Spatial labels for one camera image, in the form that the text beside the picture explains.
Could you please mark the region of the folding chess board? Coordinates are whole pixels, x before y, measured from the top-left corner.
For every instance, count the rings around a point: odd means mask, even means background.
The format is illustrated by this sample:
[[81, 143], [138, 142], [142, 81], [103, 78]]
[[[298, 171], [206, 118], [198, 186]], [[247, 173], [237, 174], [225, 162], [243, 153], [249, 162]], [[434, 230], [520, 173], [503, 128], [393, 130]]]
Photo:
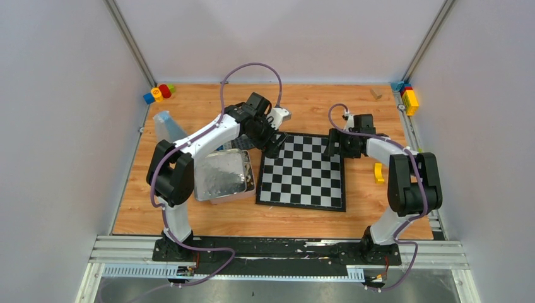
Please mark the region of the folding chess board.
[[346, 211], [344, 160], [323, 156], [325, 134], [288, 133], [277, 158], [263, 155], [256, 204]]

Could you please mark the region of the silver tin lid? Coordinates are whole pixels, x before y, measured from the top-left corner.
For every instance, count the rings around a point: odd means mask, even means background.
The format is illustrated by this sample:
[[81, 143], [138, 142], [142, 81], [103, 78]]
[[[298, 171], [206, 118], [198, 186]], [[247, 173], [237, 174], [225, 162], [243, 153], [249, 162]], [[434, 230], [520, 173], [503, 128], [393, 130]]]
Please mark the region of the silver tin lid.
[[194, 197], [212, 204], [226, 203], [247, 197], [247, 151], [221, 150], [209, 154], [195, 168]]

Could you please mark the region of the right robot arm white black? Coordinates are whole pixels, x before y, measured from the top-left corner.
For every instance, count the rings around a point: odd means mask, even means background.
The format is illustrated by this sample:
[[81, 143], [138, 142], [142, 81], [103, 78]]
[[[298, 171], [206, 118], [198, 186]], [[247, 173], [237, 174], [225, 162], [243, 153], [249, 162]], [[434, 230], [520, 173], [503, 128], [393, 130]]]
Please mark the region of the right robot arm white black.
[[378, 134], [370, 114], [343, 114], [344, 128], [329, 131], [325, 156], [341, 158], [372, 157], [388, 167], [388, 208], [364, 231], [358, 255], [368, 264], [395, 259], [399, 236], [414, 221], [442, 205], [442, 190], [437, 158], [432, 153], [418, 153]]

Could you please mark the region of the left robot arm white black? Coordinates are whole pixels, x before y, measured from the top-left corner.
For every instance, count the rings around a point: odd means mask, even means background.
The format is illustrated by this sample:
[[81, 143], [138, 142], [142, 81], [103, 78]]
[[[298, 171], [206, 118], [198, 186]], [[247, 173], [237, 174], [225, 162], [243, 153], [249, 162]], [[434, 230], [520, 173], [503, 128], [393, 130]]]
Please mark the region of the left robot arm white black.
[[170, 259], [185, 261], [194, 251], [193, 231], [188, 221], [187, 200], [194, 191], [194, 171], [201, 160], [222, 144], [241, 135], [269, 158], [277, 158], [286, 141], [278, 134], [289, 121], [291, 112], [258, 93], [245, 101], [222, 108], [217, 117], [194, 134], [181, 140], [161, 140], [155, 146], [146, 181], [150, 185], [153, 207], [162, 212], [164, 228], [159, 253]]

